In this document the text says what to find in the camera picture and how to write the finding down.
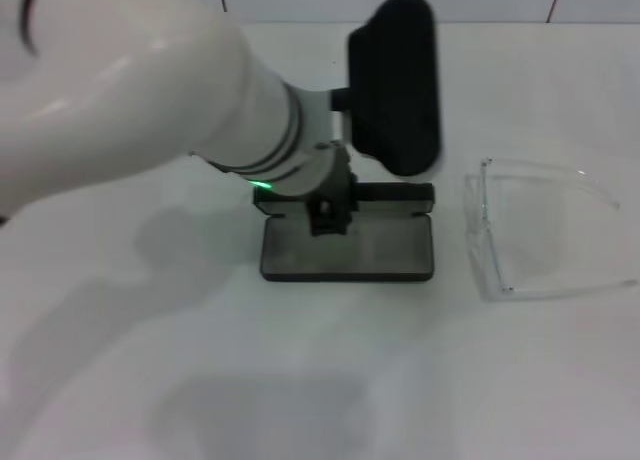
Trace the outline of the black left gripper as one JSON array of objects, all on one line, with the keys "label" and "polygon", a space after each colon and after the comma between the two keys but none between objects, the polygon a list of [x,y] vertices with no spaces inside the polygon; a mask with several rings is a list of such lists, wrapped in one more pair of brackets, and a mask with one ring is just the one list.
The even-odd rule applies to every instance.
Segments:
[{"label": "black left gripper", "polygon": [[350,171],[332,173],[315,191],[305,198],[310,233],[346,235],[357,209],[353,188],[357,180]]}]

